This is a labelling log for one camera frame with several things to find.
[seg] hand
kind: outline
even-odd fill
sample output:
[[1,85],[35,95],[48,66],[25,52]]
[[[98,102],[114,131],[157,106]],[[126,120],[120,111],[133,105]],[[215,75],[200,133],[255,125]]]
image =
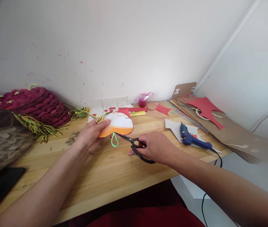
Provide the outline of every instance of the hand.
[[72,147],[80,151],[87,150],[90,154],[93,154],[104,140],[104,138],[98,138],[100,131],[111,123],[111,120],[96,123],[97,119],[90,121],[81,129]]
[[[137,148],[137,151],[144,157],[155,162],[168,165],[171,158],[181,152],[167,137],[161,132],[149,132],[141,134],[139,140],[146,144],[146,148]],[[136,153],[131,150],[129,156]]]

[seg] black cable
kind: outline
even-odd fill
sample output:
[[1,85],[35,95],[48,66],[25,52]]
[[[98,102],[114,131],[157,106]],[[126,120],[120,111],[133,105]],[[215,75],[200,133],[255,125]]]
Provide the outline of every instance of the black cable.
[[[220,158],[220,168],[222,168],[222,159],[221,159],[220,155],[213,148],[211,149],[211,151],[214,152],[215,154],[217,154],[219,156],[219,158]],[[204,219],[204,222],[205,222],[205,226],[207,227],[207,223],[206,223],[206,220],[205,220],[205,217],[204,217],[204,213],[203,213],[203,203],[204,203],[204,198],[205,198],[206,195],[207,194],[205,193],[204,196],[203,196],[203,199],[202,199],[201,211],[202,211],[203,219]]]

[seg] red clothing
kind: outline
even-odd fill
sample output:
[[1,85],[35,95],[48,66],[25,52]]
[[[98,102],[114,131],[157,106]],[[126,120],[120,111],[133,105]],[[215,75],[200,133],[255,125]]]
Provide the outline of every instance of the red clothing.
[[[72,223],[69,226],[80,226]],[[111,212],[93,221],[88,227],[150,227],[150,226],[183,226],[204,227],[203,223],[182,205],[131,208]]]

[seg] wooden desk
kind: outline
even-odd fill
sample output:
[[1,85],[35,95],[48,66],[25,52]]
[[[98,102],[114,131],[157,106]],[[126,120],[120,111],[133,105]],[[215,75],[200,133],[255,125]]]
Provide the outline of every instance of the wooden desk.
[[[192,125],[173,113],[170,115],[164,116],[176,122],[182,121]],[[164,118],[136,116],[132,117],[132,120],[134,130],[131,137],[138,137],[142,133],[151,131],[160,131],[179,149],[200,160],[210,162],[218,158],[212,151],[179,143],[172,131],[165,128]],[[0,204],[0,213],[46,173],[63,151],[69,148],[65,141],[70,134],[80,130],[86,123],[87,118],[72,121],[71,125],[67,126],[67,130],[62,131],[63,136],[50,137],[47,144],[36,142],[31,150],[12,164],[13,167],[25,167],[27,171]],[[232,153],[212,136],[205,134],[200,129],[198,131],[205,141],[212,143],[214,148],[223,152],[220,154],[222,157]],[[143,162],[137,156],[129,157],[130,143],[120,138],[118,141],[119,146],[114,148],[110,139],[107,138],[101,149],[89,157],[58,213],[56,224],[178,175],[176,171],[165,165],[158,163],[152,165]]]

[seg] red liquid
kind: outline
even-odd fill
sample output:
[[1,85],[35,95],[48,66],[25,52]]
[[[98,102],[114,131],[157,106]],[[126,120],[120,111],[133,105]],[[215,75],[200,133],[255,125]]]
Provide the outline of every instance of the red liquid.
[[146,104],[147,104],[147,100],[139,99],[138,104],[139,104],[140,108],[144,108],[146,106]]

